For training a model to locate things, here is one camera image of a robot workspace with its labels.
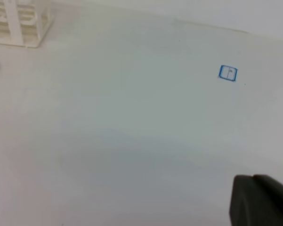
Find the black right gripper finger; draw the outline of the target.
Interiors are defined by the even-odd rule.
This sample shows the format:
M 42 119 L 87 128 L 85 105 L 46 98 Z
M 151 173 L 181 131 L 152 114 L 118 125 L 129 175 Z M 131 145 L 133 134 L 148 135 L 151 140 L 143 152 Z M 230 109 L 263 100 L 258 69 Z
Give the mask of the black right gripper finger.
M 268 175 L 237 175 L 229 208 L 233 226 L 283 226 L 283 184 Z

